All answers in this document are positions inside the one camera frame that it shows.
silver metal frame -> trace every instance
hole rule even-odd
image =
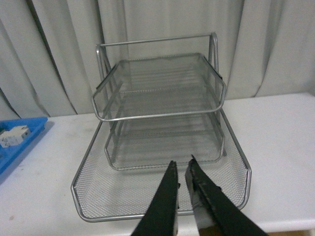
[[[208,62],[209,64],[211,63],[212,61],[212,57],[214,57],[214,67],[215,67],[215,71],[218,73],[219,72],[219,60],[218,60],[218,40],[217,40],[217,35],[216,33],[207,33],[207,34],[197,34],[197,35],[188,35],[188,36],[182,36],[182,37],[168,37],[168,38],[160,38],[160,39],[151,39],[151,40],[140,40],[140,41],[130,41],[130,42],[122,42],[122,43],[109,43],[109,44],[100,44],[100,45],[97,45],[96,47],[96,55],[97,55],[97,61],[98,61],[98,66],[99,66],[99,73],[100,73],[100,77],[101,77],[101,80],[102,80],[102,83],[97,87],[97,90],[103,86],[103,84],[106,83],[106,78],[105,78],[105,74],[104,74],[104,70],[103,70],[103,65],[102,65],[102,59],[101,59],[101,54],[104,55],[104,58],[103,58],[103,61],[104,61],[104,64],[105,64],[105,70],[106,70],[106,74],[107,76],[111,73],[114,73],[115,72],[115,66],[114,68],[111,68],[110,66],[110,63],[109,63],[109,60],[108,60],[108,57],[107,57],[107,53],[106,53],[106,47],[107,46],[118,46],[118,45],[126,45],[126,44],[136,44],[136,43],[147,43],[147,42],[158,42],[158,41],[166,41],[166,40],[176,40],[176,39],[185,39],[185,38],[194,38],[194,37],[205,37],[205,36],[208,36],[209,37],[209,53],[208,53]],[[215,85],[215,89],[214,89],[214,93],[217,93],[218,92],[218,85],[216,84]],[[96,105],[95,105],[95,101],[94,101],[94,97],[92,97],[92,101],[93,101],[93,106],[94,106],[94,109],[96,109]],[[243,202],[238,206],[238,209],[242,209],[247,201],[248,201],[248,198],[249,198],[249,194],[250,194],[250,185],[251,185],[251,178],[252,178],[252,169],[248,163],[248,160],[246,159],[241,147],[240,147],[240,144],[238,143],[236,137],[235,137],[235,134],[225,116],[225,113],[223,111],[223,109],[220,109],[216,111],[216,117],[218,119],[218,122],[220,122],[220,118],[222,116],[222,119],[223,121],[225,122],[226,124],[226,127],[228,129],[228,131],[230,132],[231,134],[231,137],[235,143],[235,146],[236,148],[238,149],[239,151],[239,154],[241,155],[242,159],[243,159],[243,163],[244,165],[246,166],[247,168],[247,178],[246,178],[246,186],[245,186],[245,194],[244,194],[244,200]],[[73,200],[74,200],[74,204],[75,204],[75,207],[76,207],[76,210],[79,214],[79,216],[87,221],[87,222],[103,222],[103,221],[115,221],[115,220],[128,220],[128,219],[139,219],[139,218],[142,218],[143,217],[143,214],[133,214],[133,215],[124,215],[124,216],[121,216],[121,215],[117,215],[117,216],[110,216],[110,217],[99,217],[99,218],[88,218],[86,217],[83,212],[82,212],[82,209],[80,207],[80,203],[79,203],[79,199],[78,199],[78,194],[76,192],[76,188],[75,188],[75,185],[76,185],[76,182],[77,182],[77,179],[80,175],[80,172],[83,168],[83,166],[85,165],[85,162],[88,158],[88,156],[90,155],[90,152],[91,152],[91,149],[94,145],[94,142],[98,136],[98,133],[100,131],[100,128],[101,126],[103,125],[103,122],[102,121],[106,121],[106,119],[103,119],[102,117],[100,117],[101,119],[101,122],[99,123],[97,129],[96,129],[96,132],[92,138],[92,141],[85,153],[85,156],[78,168],[78,171],[76,172],[76,175],[71,183],[71,193],[72,193],[72,196],[73,196]],[[185,210],[185,211],[179,211],[178,212],[178,215],[192,215],[193,214],[193,211],[192,210]]]
[[[195,35],[187,35],[187,36],[180,36],[180,37],[168,37],[168,38],[158,38],[158,39],[148,39],[148,40],[138,40],[138,41],[128,41],[128,42],[120,42],[120,43],[107,43],[107,44],[98,44],[96,46],[96,57],[97,57],[97,63],[98,63],[98,69],[99,69],[99,75],[101,78],[101,83],[100,85],[96,88],[95,93],[92,96],[92,105],[93,109],[95,112],[96,117],[100,121],[105,121],[105,122],[112,122],[112,121],[118,121],[118,120],[127,120],[127,119],[137,119],[137,118],[155,118],[155,117],[166,117],[166,116],[176,116],[176,115],[191,115],[191,114],[198,114],[198,113],[205,113],[205,112],[216,112],[219,109],[222,108],[223,103],[224,103],[224,97],[226,94],[226,85],[223,82],[223,80],[218,81],[215,80],[215,94],[218,97],[222,97],[220,103],[218,103],[218,106],[215,109],[207,110],[207,111],[202,111],[202,112],[182,112],[182,113],[168,113],[168,114],[158,114],[158,115],[146,115],[146,116],[136,116],[136,117],[127,117],[127,118],[111,118],[111,114],[109,113],[108,116],[110,118],[105,118],[104,116],[100,116],[97,107],[96,107],[96,102],[95,102],[95,97],[100,91],[104,88],[104,86],[108,83],[108,78],[110,75],[112,75],[116,69],[117,69],[117,64],[112,68],[107,52],[106,52],[106,47],[111,47],[111,46],[121,46],[121,45],[128,45],[128,44],[138,44],[138,43],[150,43],[150,42],[160,42],[160,41],[168,41],[168,40],[179,40],[179,39],[188,39],[188,38],[197,38],[197,37],[209,37],[209,51],[208,51],[208,60],[209,65],[211,65],[212,57],[214,58],[214,71],[218,74],[220,78],[221,75],[219,74],[219,54],[218,54],[218,38],[217,34],[215,32],[212,33],[205,33],[205,34],[195,34]],[[106,70],[106,76],[104,73],[103,69],[103,63],[102,63],[102,55],[103,55],[103,61],[104,61],[104,66]],[[222,86],[222,91],[220,94],[219,90],[219,83],[221,83]],[[104,89],[104,99],[105,102],[108,103],[108,94],[106,89]]]
[[[212,114],[212,113],[207,113],[210,122],[213,125],[213,128],[215,130],[216,135],[218,135],[218,133],[220,133],[221,135],[221,149],[220,152],[218,154],[218,157],[214,160],[203,160],[203,161],[199,161],[199,163],[215,163],[217,162],[223,155],[223,150],[224,150],[224,144],[225,144],[225,135],[224,132],[221,129],[221,126],[218,124],[218,120],[217,118]],[[114,122],[113,126],[111,126],[111,130],[110,133],[108,135],[108,138],[106,140],[106,144],[104,147],[104,152],[106,155],[106,158],[108,160],[108,164],[111,168],[113,168],[115,171],[128,171],[128,170],[137,170],[137,169],[144,169],[144,168],[159,168],[159,167],[167,167],[168,164],[156,164],[156,165],[146,165],[146,166],[133,166],[133,167],[115,167],[113,164],[113,161],[110,157],[110,154],[108,152],[108,145],[110,140],[112,139],[112,136],[115,134],[115,130],[117,127],[117,122]],[[177,166],[183,165],[183,163],[181,162],[177,162]]]

blue plastic container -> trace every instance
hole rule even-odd
[[[0,121],[0,130],[11,130],[15,126],[27,125],[31,131],[31,133],[19,145],[6,148],[1,147],[0,145],[0,183],[3,181],[2,174],[4,171],[9,167],[11,169],[12,166],[10,165],[13,163],[15,165],[13,168],[15,168],[22,161],[21,159],[18,163],[14,162],[14,160],[17,159],[17,157],[36,138],[36,136],[43,131],[46,122],[46,117]]]

wire mesh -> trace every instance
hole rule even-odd
[[[95,113],[114,121],[214,111],[224,93],[221,76],[195,53],[120,61],[93,98]]]
[[[248,199],[251,170],[239,144],[220,111],[225,135],[222,157],[200,167],[239,208]],[[79,215],[89,222],[140,218],[147,210],[166,167],[116,171],[104,153],[109,124],[100,123],[75,176],[71,189]],[[179,215],[193,214],[185,181],[186,166],[178,166]]]

mesh tray bottom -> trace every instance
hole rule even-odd
[[[213,114],[197,114],[119,121],[106,154],[117,170],[167,167],[171,160],[187,165],[190,154],[199,162],[215,161],[221,156],[223,136],[214,119]]]
[[[236,146],[227,120],[221,117],[225,135],[224,155],[211,164],[200,167],[220,186],[224,194],[238,207],[243,207],[248,197],[250,171],[240,147]],[[109,165],[104,146],[109,135],[107,123],[101,123],[91,149],[72,184],[72,194],[81,217],[90,222],[140,218],[143,215],[163,177],[165,168],[115,171]],[[185,181],[186,166],[178,167],[179,214],[192,214]]]

table surface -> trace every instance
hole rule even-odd
[[[252,167],[242,212],[267,232],[315,228],[315,97],[228,100],[223,107]],[[139,220],[87,223],[70,185],[98,125],[94,114],[49,118],[0,185],[1,235],[130,235]],[[193,216],[179,236],[197,236]]]

